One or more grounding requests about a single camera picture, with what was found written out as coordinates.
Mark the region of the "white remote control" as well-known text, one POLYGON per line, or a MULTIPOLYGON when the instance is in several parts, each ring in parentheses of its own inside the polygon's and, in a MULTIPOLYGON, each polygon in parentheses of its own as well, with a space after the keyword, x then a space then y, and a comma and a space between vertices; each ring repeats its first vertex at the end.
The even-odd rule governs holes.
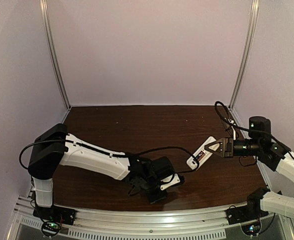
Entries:
POLYGON ((197 170, 212 156, 211 152, 205 150, 205 145, 210 144, 214 141, 216 141, 216 139, 213 136, 209 136, 203 142, 203 144, 193 153, 196 159, 194 159, 192 156, 187 159, 186 164, 191 170, 197 170))

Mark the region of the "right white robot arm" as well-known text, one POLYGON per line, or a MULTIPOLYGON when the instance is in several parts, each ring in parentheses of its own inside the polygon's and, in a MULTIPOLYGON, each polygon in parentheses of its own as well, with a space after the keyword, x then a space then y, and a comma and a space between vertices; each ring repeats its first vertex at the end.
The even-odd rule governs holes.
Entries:
MULTIPOLYGON (((252 116, 247 129, 249 138, 223 137, 208 143, 204 149, 222 158, 257 157, 270 170, 294 183, 294 152, 271 135, 271 121, 263 116, 252 116)), ((258 216, 273 212, 294 219, 294 197, 283 196, 267 188, 259 188, 247 197, 248 211, 258 216)))

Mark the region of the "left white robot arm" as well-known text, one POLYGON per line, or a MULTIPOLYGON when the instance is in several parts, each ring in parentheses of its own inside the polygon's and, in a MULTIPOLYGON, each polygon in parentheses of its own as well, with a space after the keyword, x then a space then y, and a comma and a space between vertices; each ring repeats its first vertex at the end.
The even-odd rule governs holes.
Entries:
POLYGON ((77 167, 125 181, 147 193, 150 203, 167 196, 167 188, 181 183, 170 160, 107 150, 68 133, 58 123, 35 139, 27 171, 32 177, 35 202, 53 205, 53 175, 59 165, 77 167))

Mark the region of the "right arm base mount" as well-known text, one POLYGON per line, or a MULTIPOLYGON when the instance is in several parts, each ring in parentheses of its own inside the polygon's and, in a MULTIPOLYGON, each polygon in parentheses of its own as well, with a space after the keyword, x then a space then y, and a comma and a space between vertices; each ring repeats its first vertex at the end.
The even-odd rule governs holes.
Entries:
POLYGON ((229 225, 240 224, 241 231, 249 237, 256 237, 262 231, 262 217, 269 215, 267 211, 254 214, 249 211, 247 205, 235 206, 231 205, 225 210, 229 225))

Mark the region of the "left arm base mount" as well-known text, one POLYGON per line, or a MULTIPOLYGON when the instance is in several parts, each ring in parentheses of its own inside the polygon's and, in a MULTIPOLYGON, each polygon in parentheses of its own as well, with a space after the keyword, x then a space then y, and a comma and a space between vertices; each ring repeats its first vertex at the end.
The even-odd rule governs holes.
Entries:
POLYGON ((52 238, 60 233, 63 225, 72 226, 76 210, 53 205, 52 207, 34 206, 33 216, 38 217, 42 224, 41 232, 45 237, 52 238))

